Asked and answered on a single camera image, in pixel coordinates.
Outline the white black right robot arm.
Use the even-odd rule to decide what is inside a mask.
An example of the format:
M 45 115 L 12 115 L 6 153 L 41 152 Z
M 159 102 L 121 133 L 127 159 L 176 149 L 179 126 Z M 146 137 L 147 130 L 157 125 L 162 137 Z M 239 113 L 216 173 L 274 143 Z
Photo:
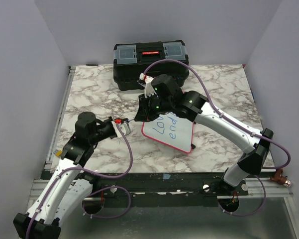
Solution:
M 196 91 L 183 92 L 169 75 L 153 78 L 140 74 L 138 82 L 144 86 L 144 93 L 138 97 L 135 121 L 151 122 L 162 114 L 173 113 L 214 130 L 242 150 L 242 156 L 226 169 L 219 182 L 221 193 L 232 194 L 247 176 L 261 172 L 274 135 L 270 129 L 252 128 L 219 109 L 214 110 L 206 96 Z

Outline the pink framed whiteboard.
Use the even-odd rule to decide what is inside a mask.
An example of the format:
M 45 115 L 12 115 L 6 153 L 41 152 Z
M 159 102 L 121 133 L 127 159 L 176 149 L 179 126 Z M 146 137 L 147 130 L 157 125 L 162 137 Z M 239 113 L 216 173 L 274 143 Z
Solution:
M 194 123 L 174 113 L 160 115 L 156 120 L 144 122 L 142 134 L 159 143 L 190 153 L 192 151 Z

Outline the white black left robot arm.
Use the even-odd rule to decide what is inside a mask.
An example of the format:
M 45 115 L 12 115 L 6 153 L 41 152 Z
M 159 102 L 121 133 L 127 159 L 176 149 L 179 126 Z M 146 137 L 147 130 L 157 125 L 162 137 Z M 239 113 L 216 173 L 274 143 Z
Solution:
M 18 213 L 13 224 L 21 239 L 57 239 L 64 219 L 85 197 L 100 192 L 99 182 L 80 179 L 71 183 L 83 170 L 98 143 L 119 136 L 121 119 L 101 121 L 92 112 L 79 114 L 75 132 L 64 145 L 58 165 L 43 192 L 26 213 Z

